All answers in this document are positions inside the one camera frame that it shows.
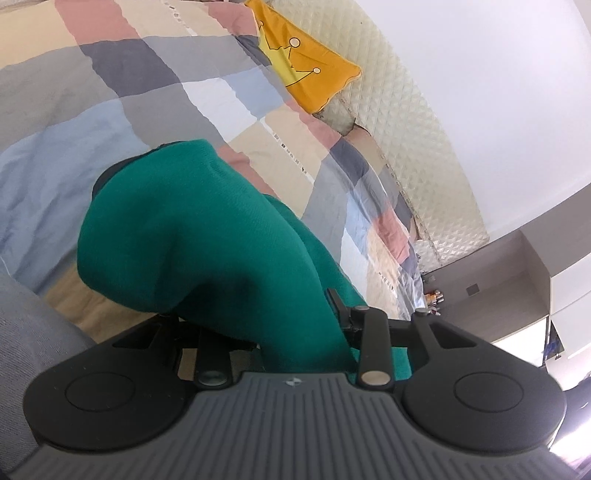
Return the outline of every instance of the bed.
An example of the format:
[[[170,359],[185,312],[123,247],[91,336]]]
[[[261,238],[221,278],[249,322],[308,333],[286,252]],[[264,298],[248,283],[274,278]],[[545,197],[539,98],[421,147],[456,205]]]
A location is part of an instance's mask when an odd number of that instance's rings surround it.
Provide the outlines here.
[[[299,107],[246,6],[46,0],[0,9],[0,45],[2,265],[95,340],[149,313],[77,276],[92,186],[119,161],[194,138],[301,218],[369,304],[404,320],[424,305],[397,183]]]

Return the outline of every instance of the white wall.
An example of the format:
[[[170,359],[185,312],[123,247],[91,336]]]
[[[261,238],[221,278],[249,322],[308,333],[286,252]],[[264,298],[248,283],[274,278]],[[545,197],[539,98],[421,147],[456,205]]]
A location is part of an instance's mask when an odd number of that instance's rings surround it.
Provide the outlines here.
[[[573,0],[357,2],[440,118],[491,239],[591,183],[591,35]]]

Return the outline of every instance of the pillow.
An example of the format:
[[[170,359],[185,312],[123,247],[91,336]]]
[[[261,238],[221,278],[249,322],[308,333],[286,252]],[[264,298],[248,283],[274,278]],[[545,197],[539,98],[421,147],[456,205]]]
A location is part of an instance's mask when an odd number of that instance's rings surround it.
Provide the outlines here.
[[[345,140],[363,155],[374,172],[376,172],[388,195],[390,204],[392,204],[394,212],[396,212],[396,216],[408,230],[409,240],[411,244],[414,244],[416,240],[420,239],[414,215],[408,207],[408,203],[402,195],[402,190],[398,186],[394,172],[386,162],[386,158],[378,147],[378,144],[369,132],[359,125],[353,126],[353,130],[345,136]]]
[[[361,69],[329,50],[266,5],[248,0],[259,26],[259,47],[287,90],[308,113],[321,110]]]

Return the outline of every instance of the ribbed surface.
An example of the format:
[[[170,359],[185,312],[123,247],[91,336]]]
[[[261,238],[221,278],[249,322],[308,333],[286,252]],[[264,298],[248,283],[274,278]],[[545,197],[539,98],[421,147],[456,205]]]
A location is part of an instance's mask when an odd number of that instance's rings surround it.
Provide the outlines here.
[[[353,122],[373,136],[415,214],[423,271],[488,242],[472,189],[439,120],[388,40],[355,0],[270,0],[302,30],[361,66],[319,118],[345,135]]]
[[[540,448],[507,458],[454,452],[415,431],[385,394],[344,375],[245,374],[196,397],[149,444],[111,455],[41,448],[14,480],[570,480]]]

